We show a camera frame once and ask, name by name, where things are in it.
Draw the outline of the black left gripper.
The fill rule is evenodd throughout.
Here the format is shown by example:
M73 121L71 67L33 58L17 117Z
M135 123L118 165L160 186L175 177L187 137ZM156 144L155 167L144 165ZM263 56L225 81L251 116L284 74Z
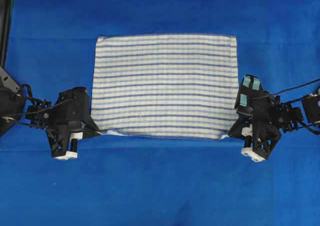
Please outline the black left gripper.
M90 97L85 87L75 87L59 93L50 111L46 129L51 157L66 161L78 157L78 141L101 136L89 115Z

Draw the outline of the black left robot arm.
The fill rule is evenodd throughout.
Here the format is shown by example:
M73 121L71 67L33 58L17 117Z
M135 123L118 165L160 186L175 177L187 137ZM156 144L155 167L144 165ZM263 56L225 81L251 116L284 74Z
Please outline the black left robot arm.
M90 115L90 97L85 87L60 92L55 104L35 98L28 84L18 85L0 70L0 134L20 124L45 130L51 157L76 159L78 141L100 135Z

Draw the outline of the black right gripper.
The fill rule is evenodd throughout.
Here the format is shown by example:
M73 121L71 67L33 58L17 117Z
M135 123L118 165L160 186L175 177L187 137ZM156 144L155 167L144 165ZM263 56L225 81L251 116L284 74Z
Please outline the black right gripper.
M258 77L243 77L234 106L238 119L228 136L244 140L241 154L254 162L267 160L282 137L272 112L279 104L280 97L263 90Z

